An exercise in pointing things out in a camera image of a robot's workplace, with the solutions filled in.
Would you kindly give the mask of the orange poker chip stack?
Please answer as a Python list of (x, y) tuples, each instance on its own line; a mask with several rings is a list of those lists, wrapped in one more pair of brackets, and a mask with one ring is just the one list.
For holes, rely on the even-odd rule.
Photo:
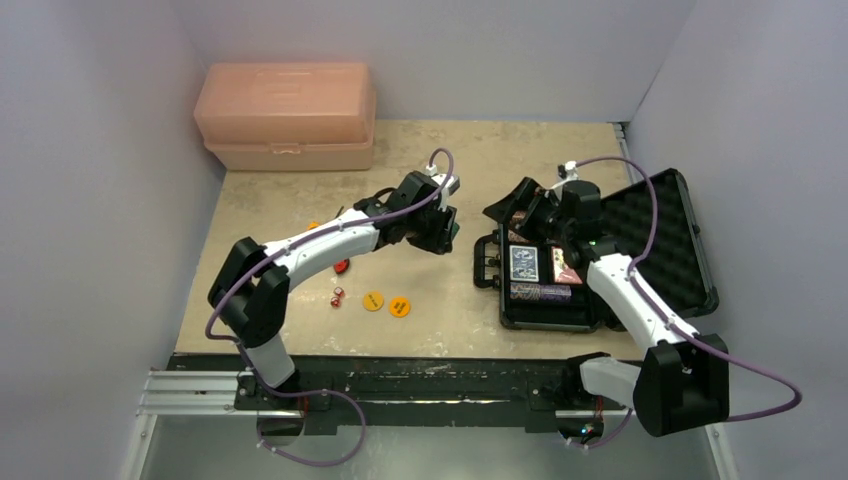
[(526, 216), (525, 211), (517, 211), (513, 214), (508, 224), (508, 241), (510, 243), (529, 244), (530, 241), (518, 233), (518, 228)]

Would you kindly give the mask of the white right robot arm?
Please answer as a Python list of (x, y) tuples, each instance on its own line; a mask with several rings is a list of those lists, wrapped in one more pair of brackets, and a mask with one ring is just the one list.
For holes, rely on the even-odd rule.
[(661, 437), (728, 419), (725, 342), (702, 336), (680, 318), (607, 232), (600, 189), (564, 180), (545, 189), (526, 177), (485, 216), (526, 240), (563, 249), (566, 263), (624, 325), (644, 354), (640, 365), (611, 356), (582, 361), (564, 376), (561, 392), (576, 407), (598, 396), (632, 409), (647, 433)]

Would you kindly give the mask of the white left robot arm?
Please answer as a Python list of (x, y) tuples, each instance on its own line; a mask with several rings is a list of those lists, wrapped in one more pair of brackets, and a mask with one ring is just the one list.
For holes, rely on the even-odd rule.
[(448, 200), (459, 187), (455, 174), (412, 171), (399, 186), (312, 230), (263, 245), (245, 237), (232, 246), (207, 300), (262, 379), (264, 401), (284, 409), (298, 395), (296, 367), (280, 334), (291, 291), (343, 260), (401, 241), (437, 255), (451, 252), (459, 227)]

